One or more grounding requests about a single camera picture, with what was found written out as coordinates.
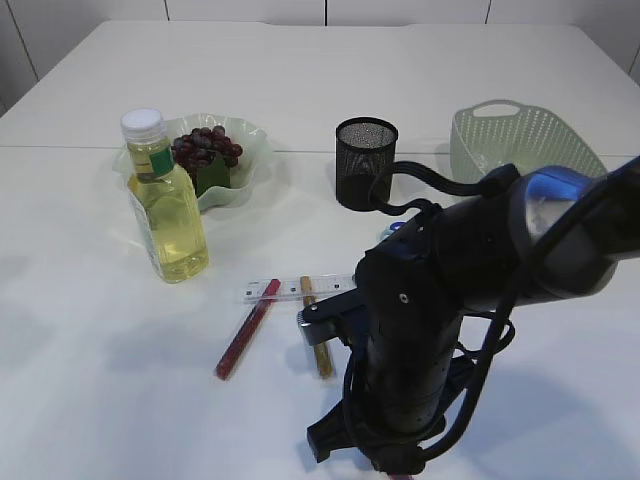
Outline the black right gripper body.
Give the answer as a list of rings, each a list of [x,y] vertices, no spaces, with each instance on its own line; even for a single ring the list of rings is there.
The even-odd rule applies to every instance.
[[[407,245],[368,250],[355,277],[370,323],[344,378],[345,426],[377,470],[417,474],[420,444],[443,431],[453,400],[447,377],[462,315],[427,255]]]

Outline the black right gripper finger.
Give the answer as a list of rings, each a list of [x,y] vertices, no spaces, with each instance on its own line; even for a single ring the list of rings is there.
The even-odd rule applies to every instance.
[[[334,451],[360,448],[356,419],[352,407],[338,402],[322,419],[307,428],[306,439],[316,461],[326,461]]]

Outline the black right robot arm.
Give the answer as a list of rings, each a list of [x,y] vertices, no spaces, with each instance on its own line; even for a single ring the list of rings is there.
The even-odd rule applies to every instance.
[[[317,462],[355,448],[391,475],[415,475],[451,449],[474,414],[512,310],[601,291],[639,254],[639,163],[597,178],[507,164],[474,184],[415,162],[405,174],[457,198],[408,203],[414,216],[369,249],[352,290],[305,307],[316,345],[350,351],[341,400],[307,430]]]

